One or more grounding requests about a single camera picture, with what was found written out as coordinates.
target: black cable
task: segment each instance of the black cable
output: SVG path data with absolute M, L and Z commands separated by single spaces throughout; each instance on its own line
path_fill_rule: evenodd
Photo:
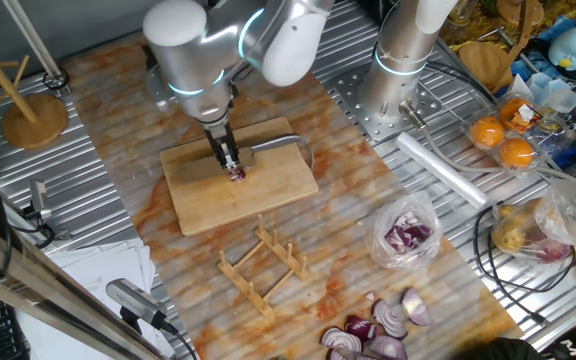
M 483 87 L 479 82 L 477 82 L 476 80 L 474 80 L 473 78 L 468 76 L 468 74 L 466 74 L 465 72 L 457 69 L 456 67 L 446 65 L 444 63 L 440 63 L 437 61 L 430 61 L 430 60 L 426 63 L 426 67 L 428 69 L 442 73 L 446 76 L 452 76 L 455 79 L 458 79 L 458 80 L 461 80 L 462 82 L 470 84 L 472 87 L 479 90 L 479 92 L 483 96 L 485 96 L 488 100 L 490 100 L 491 102 L 494 102 L 497 100 L 492 94 L 490 94 L 488 89 Z
M 39 250 L 45 248 L 46 246 L 52 244 L 53 241 L 55 241 L 55 231 L 50 226 L 48 226 L 48 224 L 41 225 L 41 230 L 47 231 L 48 236 L 46 237 L 46 241 L 35 245 Z
M 10 267 L 10 261 L 12 260 L 12 239 L 10 234 L 10 227 L 8 226 L 8 216 L 6 215 L 6 208 L 4 207 L 4 201 L 0 193 L 0 220 L 2 226 L 0 226 L 0 236 L 6 241 L 6 253 L 4 255 L 4 263 L 0 270 L 0 280 L 4 279 L 8 275 L 8 268 Z
M 55 240 L 55 231 L 50 226 L 48 226 L 48 224 L 37 225 L 36 229 L 24 229 L 14 225 L 10 225 L 10 227 L 19 232 L 27 234 L 33 234 L 38 232 L 41 232 L 43 234 L 44 232 L 47 232 L 48 236 L 46 236 L 46 241 L 42 242 L 41 244 L 35 245 L 37 246 L 37 249 L 43 249 L 46 246 L 50 245 Z
M 192 356 L 193 360 L 197 360 L 197 355 L 195 355 L 195 352 L 192 350 L 192 348 L 190 347 L 190 345 L 188 344 L 186 339 L 184 339 L 184 337 L 181 336 L 181 334 L 179 333 L 179 330 L 177 330 L 176 327 L 174 327 L 170 322 L 168 322 L 166 320 L 166 321 L 163 321 L 161 328 L 163 330 L 166 330 L 169 333 L 175 335 L 177 337 L 177 339 L 181 340 L 181 342 L 184 344 L 186 349 L 188 349 L 188 351 L 190 352 L 190 355 Z
M 481 262 L 481 255 L 479 254 L 479 244 L 478 244 L 478 240 L 479 240 L 479 224 L 481 222 L 481 220 L 483 219 L 483 217 L 488 214 L 490 211 L 492 211 L 492 206 L 482 210 L 479 215 L 477 216 L 477 220 L 475 221 L 475 226 L 474 226 L 474 236 L 473 236 L 473 250 L 475 252 L 475 262 L 477 263 L 477 266 L 479 267 L 479 269 L 481 270 L 481 272 L 488 278 L 490 278 L 491 280 L 494 280 L 495 283 L 497 284 L 497 286 L 499 287 L 499 290 L 501 290 L 501 292 L 508 298 L 510 299 L 510 301 L 512 301 L 515 305 L 517 305 L 519 308 L 521 308 L 523 311 L 525 311 L 535 322 L 539 323 L 539 324 L 545 324 L 547 323 L 547 320 L 545 317 L 543 317 L 542 315 L 540 315 L 538 312 L 534 312 L 531 311 L 530 309 L 526 308 L 523 304 L 521 304 L 521 302 L 517 299 L 515 299 L 505 288 L 504 285 L 510 285 L 510 286 L 514 286 L 515 288 L 518 289 L 522 289 L 525 291 L 529 291 L 529 292 L 536 292 L 536 293 L 545 293 L 548 292 L 552 289 L 554 289 L 557 285 L 559 285 L 563 279 L 568 275 L 568 272 L 570 272 L 570 270 L 575 266 L 576 261 L 575 261 L 575 249 L 574 247 L 570 247 L 572 250 L 572 260 L 570 261 L 570 263 L 568 264 L 568 266 L 566 267 L 566 269 L 564 270 L 564 272 L 561 274 L 561 276 L 559 278 L 557 278 L 557 280 L 555 280 L 554 282 L 551 282 L 550 285 L 538 289 L 538 288 L 532 288 L 532 287 L 528 287 L 528 286 L 524 286 L 524 285 L 520 285 L 520 284 L 516 284 L 513 283 L 511 281 L 507 281 L 507 280 L 502 280 L 499 278 L 499 275 L 497 274 L 497 267 L 495 266 L 495 261 L 493 259 L 493 255 L 492 255 L 492 232 L 489 231 L 488 232 L 488 249 L 487 249 L 487 253 L 488 253 L 488 261 L 490 262 L 490 267 L 492 269 L 492 274 L 490 274 L 489 272 L 487 272 L 484 269 L 484 266 Z

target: orange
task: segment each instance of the orange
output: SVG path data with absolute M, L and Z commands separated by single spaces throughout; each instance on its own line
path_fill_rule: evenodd
M 524 139 L 508 139 L 499 147 L 501 164 L 511 169 L 523 169 L 530 165 L 535 151 Z
M 501 121 L 508 121 L 517 113 L 517 111 L 519 111 L 519 108 L 523 105 L 530 106 L 530 103 L 521 98 L 508 100 L 499 108 L 499 116 L 501 117 Z
M 478 147 L 493 147 L 504 140 L 506 132 L 496 117 L 484 116 L 470 128 L 470 135 Z

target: red onion slice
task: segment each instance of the red onion slice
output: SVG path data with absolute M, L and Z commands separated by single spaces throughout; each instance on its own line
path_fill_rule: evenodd
M 328 357 L 329 360 L 347 360 L 345 357 L 341 356 L 340 353 L 333 350 Z
M 386 334 L 399 340 L 408 335 L 408 330 L 406 330 L 404 324 L 399 321 L 385 301 L 379 300 L 377 302 L 372 310 L 372 316 L 384 327 Z
M 366 300 L 369 300 L 371 302 L 375 302 L 375 293 L 374 292 L 369 292 L 368 294 L 366 294 L 366 296 L 364 296 L 366 298 Z
M 386 359 L 408 360 L 404 344 L 389 336 L 377 336 L 372 344 L 370 344 L 370 350 Z
M 344 330 L 349 334 L 355 335 L 361 341 L 377 336 L 377 327 L 357 315 L 348 315 Z
M 430 313 L 421 299 L 421 296 L 414 287 L 409 287 L 401 301 L 408 320 L 415 325 L 430 326 L 435 322 L 430 317 Z
M 348 349 L 352 352 L 361 352 L 363 345 L 355 335 L 341 331 L 338 327 L 328 329 L 321 338 L 321 344 L 329 348 Z

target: blue plush toy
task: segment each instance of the blue plush toy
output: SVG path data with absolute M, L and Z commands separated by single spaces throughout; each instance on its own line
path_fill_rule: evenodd
M 553 65 L 576 70 L 576 28 L 561 34 L 550 46 L 548 58 Z

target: plastic food container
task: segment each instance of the plastic food container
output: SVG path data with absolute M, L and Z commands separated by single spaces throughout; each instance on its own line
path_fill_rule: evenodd
M 523 93 L 508 93 L 497 103 L 473 114 L 465 133 L 515 175 L 534 169 L 546 156 L 569 143 L 566 126 L 556 113 L 547 115 Z

